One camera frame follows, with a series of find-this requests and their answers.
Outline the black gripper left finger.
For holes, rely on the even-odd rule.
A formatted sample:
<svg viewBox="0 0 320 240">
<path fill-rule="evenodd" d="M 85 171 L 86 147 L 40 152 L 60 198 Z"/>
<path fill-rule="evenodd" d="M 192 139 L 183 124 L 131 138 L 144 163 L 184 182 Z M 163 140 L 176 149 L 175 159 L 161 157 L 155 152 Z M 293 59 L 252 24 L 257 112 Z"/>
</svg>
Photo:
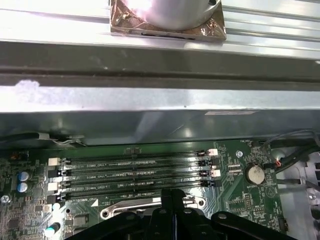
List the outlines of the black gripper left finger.
<svg viewBox="0 0 320 240">
<path fill-rule="evenodd" d="M 161 191 L 161 205 L 143 217 L 123 212 L 72 236 L 73 240 L 171 240 L 173 231 L 172 191 Z"/>
</svg>

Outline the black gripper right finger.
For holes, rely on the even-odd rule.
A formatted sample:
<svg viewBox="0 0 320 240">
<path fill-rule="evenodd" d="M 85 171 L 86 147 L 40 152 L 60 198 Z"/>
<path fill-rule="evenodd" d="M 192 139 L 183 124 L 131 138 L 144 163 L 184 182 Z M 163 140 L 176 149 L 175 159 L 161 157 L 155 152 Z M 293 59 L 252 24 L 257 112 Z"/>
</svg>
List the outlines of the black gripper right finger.
<svg viewBox="0 0 320 240">
<path fill-rule="evenodd" d="M 187 240 L 292 240 L 279 231 L 234 215 L 218 211 L 210 219 L 196 209 L 185 207 L 183 190 L 174 190 L 174 213 L 181 237 Z"/>
</svg>

